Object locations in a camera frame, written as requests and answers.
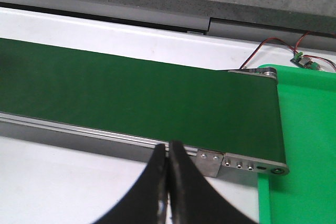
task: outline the green cutting board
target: green cutting board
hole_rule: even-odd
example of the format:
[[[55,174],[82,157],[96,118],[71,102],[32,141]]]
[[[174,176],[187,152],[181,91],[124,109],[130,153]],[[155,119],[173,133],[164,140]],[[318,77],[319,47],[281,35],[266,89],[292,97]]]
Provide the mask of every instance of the green cutting board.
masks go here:
[[[267,66],[278,70],[283,137],[290,173],[284,177],[259,176],[260,223],[334,224],[336,74]]]
[[[0,111],[285,162],[272,78],[8,39],[0,48]]]

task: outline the green belt surface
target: green belt surface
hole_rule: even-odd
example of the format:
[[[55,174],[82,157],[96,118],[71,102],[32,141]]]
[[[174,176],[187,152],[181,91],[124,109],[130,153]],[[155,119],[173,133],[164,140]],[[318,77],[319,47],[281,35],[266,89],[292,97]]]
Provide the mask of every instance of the green belt surface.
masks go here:
[[[8,39],[0,48],[0,111],[285,162],[272,78]]]
[[[283,137],[290,173],[269,178],[259,174],[260,223],[334,224],[336,74],[265,66],[278,70]]]

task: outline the green plastic board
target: green plastic board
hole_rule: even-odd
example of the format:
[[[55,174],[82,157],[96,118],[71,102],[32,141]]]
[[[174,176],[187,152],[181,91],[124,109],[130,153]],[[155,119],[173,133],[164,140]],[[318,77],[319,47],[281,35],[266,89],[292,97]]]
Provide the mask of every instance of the green plastic board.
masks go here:
[[[260,223],[336,223],[336,74],[265,66],[278,70],[290,173],[259,176]]]
[[[0,48],[2,112],[285,162],[272,78],[8,39]]]

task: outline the white table surface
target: white table surface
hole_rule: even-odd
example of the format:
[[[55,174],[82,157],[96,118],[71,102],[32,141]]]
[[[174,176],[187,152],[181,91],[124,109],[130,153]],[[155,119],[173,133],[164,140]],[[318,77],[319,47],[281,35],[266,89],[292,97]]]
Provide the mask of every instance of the white table surface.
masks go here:
[[[0,8],[0,21],[2,38],[209,69],[236,69],[258,45],[7,8]],[[305,52],[336,60],[329,52]],[[291,57],[283,46],[266,45],[247,67],[293,66]],[[144,167],[125,159],[0,137],[0,223],[92,223],[127,192]],[[208,181],[258,221],[256,173],[228,168]]]

